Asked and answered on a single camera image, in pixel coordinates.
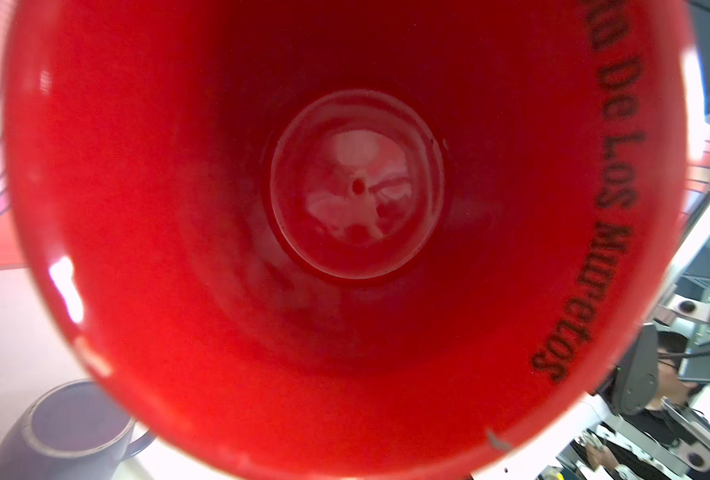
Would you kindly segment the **black mug red inside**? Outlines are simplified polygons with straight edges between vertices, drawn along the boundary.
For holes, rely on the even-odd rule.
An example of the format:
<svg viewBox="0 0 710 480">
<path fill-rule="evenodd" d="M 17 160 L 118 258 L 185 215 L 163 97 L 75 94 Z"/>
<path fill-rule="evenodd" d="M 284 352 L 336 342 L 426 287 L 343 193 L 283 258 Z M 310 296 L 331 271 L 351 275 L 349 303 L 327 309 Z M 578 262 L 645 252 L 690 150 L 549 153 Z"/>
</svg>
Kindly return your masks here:
<svg viewBox="0 0 710 480">
<path fill-rule="evenodd" d="M 682 1 L 23 1 L 3 152 L 79 361 L 249 479 L 457 479 L 596 388 L 682 232 Z"/>
</svg>

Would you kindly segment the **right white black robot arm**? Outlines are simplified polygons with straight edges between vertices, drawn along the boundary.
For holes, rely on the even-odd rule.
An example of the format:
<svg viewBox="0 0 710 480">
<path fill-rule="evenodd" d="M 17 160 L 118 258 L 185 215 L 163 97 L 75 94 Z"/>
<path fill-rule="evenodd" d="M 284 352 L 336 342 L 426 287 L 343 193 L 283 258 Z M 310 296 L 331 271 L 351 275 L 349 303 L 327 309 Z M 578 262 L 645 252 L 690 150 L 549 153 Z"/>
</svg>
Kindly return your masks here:
<svg viewBox="0 0 710 480">
<path fill-rule="evenodd" d="M 653 399 L 657 389 L 658 334 L 656 326 L 647 323 L 594 395 L 581 396 L 534 439 L 470 477 L 535 479 L 583 431 L 613 415 L 638 413 Z"/>
</svg>

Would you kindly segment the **purple mug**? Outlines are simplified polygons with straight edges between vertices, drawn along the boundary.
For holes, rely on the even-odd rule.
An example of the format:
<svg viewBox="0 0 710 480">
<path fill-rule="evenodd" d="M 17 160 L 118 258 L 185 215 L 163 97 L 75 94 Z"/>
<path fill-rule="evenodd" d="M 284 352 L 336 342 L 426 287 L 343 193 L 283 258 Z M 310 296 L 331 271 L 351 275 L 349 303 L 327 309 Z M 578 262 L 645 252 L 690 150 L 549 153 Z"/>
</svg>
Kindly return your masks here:
<svg viewBox="0 0 710 480">
<path fill-rule="evenodd" d="M 0 444 L 0 479 L 110 479 L 149 447 L 135 419 L 97 383 L 72 381 L 39 397 Z"/>
</svg>

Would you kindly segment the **person with glasses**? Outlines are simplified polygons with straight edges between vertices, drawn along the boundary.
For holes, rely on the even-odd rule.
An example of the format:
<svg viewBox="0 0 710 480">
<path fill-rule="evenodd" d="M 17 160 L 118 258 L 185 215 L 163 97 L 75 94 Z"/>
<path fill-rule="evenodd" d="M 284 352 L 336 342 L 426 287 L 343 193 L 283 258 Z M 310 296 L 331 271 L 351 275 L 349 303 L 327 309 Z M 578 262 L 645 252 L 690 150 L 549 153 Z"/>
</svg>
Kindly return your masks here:
<svg viewBox="0 0 710 480">
<path fill-rule="evenodd" d="M 659 353 L 685 353 L 688 338 L 674 331 L 658 332 Z M 642 433 L 648 434 L 661 446 L 673 453 L 684 445 L 697 445 L 696 437 L 679 425 L 663 410 L 663 400 L 674 406 L 688 407 L 690 401 L 705 387 L 694 382 L 685 382 L 678 377 L 682 359 L 658 359 L 658 390 L 644 410 L 633 416 L 623 418 Z M 613 479 L 654 479 L 636 472 L 624 459 L 617 456 L 617 451 L 605 446 L 597 449 L 592 445 L 585 448 L 589 468 L 596 471 L 599 467 Z M 690 469 L 686 476 L 690 479 L 710 479 L 710 469 L 698 471 Z"/>
</svg>

